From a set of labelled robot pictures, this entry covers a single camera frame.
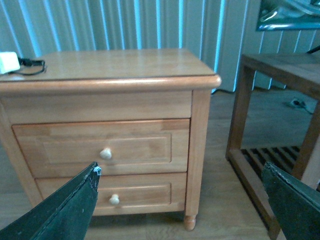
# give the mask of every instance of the white knob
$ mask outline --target white knob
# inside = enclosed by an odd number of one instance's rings
[[[111,149],[110,148],[105,148],[100,152],[100,157],[105,159],[105,160],[109,160],[112,158],[112,153],[111,153]]]
[[[118,194],[112,194],[111,198],[109,199],[109,202],[112,205],[118,205],[120,203],[119,195]]]

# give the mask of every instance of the power cord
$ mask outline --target power cord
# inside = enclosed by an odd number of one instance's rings
[[[21,72],[19,70],[17,71],[11,71],[9,72],[9,74],[20,74],[20,75],[24,75],[24,76],[31,76],[31,75],[38,75],[43,73],[47,66],[46,66],[46,62],[44,60],[31,60],[30,58],[21,58],[18,57],[18,61],[19,64],[25,67],[34,67],[34,66],[42,66],[41,70],[36,71],[36,72]]]
[[[288,105],[292,108],[295,108],[295,109],[304,109],[307,113],[309,114],[314,114],[310,109],[309,107],[307,106],[307,104],[302,101],[301,99],[299,98],[296,98],[294,97],[293,100],[291,102],[288,103]]]

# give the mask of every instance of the wooden floor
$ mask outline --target wooden floor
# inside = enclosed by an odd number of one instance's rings
[[[200,208],[195,229],[183,227],[183,214],[154,213],[93,217],[87,240],[268,240],[267,230],[232,167],[225,159],[234,94],[211,98]],[[311,115],[284,103],[293,97],[315,101],[290,90],[254,91],[243,148],[301,145]],[[31,205],[0,147],[0,229]]]

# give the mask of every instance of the turned wooden leg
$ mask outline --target turned wooden leg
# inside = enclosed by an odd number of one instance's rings
[[[192,231],[196,226],[196,215],[184,216],[184,228],[188,231]]]

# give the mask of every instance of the white plug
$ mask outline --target white plug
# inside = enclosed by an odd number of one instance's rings
[[[18,56],[14,51],[0,52],[0,74],[6,74],[19,69]]]

